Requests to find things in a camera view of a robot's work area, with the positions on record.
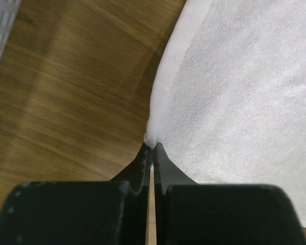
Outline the white towel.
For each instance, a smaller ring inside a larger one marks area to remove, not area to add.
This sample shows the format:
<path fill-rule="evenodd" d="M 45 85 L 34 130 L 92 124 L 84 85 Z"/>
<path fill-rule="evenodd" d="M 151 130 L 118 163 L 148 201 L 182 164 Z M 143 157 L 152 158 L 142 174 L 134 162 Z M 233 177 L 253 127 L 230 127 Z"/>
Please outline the white towel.
<path fill-rule="evenodd" d="M 186 1 L 144 141 L 198 183 L 282 188 L 306 227 L 306 1 Z"/>

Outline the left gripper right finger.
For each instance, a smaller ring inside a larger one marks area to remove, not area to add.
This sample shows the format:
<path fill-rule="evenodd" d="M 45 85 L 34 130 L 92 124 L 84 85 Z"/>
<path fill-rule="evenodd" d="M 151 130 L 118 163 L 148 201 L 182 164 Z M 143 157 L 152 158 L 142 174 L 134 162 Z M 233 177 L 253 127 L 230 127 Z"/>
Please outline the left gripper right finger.
<path fill-rule="evenodd" d="M 267 184 L 198 184 L 153 150 L 158 244 L 306 244 L 285 192 Z"/>

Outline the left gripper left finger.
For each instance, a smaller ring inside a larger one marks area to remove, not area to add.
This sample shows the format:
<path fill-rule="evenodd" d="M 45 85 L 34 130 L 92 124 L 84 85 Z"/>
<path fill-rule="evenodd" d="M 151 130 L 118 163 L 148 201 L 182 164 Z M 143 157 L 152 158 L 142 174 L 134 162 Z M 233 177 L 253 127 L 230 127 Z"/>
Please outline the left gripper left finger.
<path fill-rule="evenodd" d="M 110 181 L 24 182 L 0 210 L 0 244 L 145 244 L 151 149 Z"/>

